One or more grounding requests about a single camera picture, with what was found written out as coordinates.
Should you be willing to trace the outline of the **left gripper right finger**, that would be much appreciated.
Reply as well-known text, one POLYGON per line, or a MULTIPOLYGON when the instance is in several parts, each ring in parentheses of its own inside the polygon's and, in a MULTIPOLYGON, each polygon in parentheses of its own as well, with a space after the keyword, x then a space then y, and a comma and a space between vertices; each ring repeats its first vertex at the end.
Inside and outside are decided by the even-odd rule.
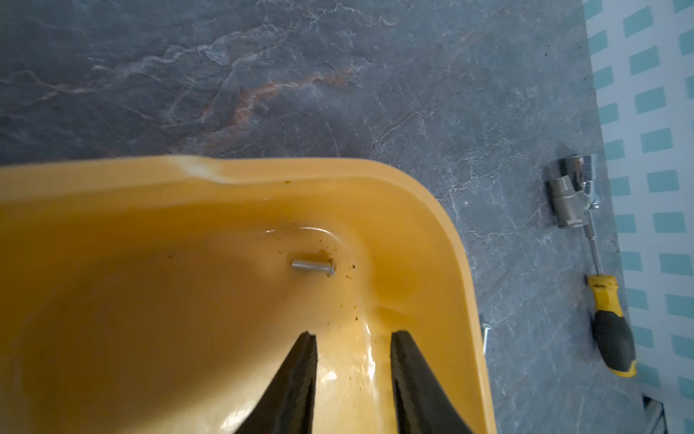
POLYGON ((390 365, 399 434, 472 433, 409 332, 391 334, 390 365))

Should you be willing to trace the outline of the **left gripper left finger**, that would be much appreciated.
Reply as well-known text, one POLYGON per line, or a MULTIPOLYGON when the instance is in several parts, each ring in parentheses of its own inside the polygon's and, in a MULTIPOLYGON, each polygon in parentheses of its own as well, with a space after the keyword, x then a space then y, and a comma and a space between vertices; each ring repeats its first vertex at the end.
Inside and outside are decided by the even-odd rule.
POLYGON ((298 336, 256 407, 236 432, 312 432, 317 362, 316 337, 309 332, 303 332, 298 336))

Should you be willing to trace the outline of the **silver screw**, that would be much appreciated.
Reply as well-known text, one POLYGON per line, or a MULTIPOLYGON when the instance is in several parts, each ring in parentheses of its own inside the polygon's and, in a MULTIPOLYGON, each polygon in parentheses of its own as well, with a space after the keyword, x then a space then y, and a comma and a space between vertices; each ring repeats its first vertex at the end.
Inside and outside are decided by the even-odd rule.
POLYGON ((333 260, 314 261, 293 259, 291 261, 291 267, 293 269, 298 269, 299 271, 321 272, 325 274, 327 277, 334 276, 334 273, 336 271, 336 265, 333 260))
POLYGON ((486 352, 487 352, 488 339, 489 339, 489 334, 490 334, 491 329, 492 329, 492 327, 489 323, 487 323, 487 322, 482 323, 483 353, 484 354, 486 354, 486 352))

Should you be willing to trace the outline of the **yellow plastic storage box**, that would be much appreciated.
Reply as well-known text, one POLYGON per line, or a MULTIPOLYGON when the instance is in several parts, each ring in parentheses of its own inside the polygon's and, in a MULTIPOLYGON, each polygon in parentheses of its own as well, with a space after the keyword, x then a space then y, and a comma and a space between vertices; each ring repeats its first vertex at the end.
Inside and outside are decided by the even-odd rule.
POLYGON ((466 250, 394 167, 180 156, 1 171, 2 432, 233 433, 309 332, 314 432, 393 433, 399 330, 467 426, 495 432, 466 250))

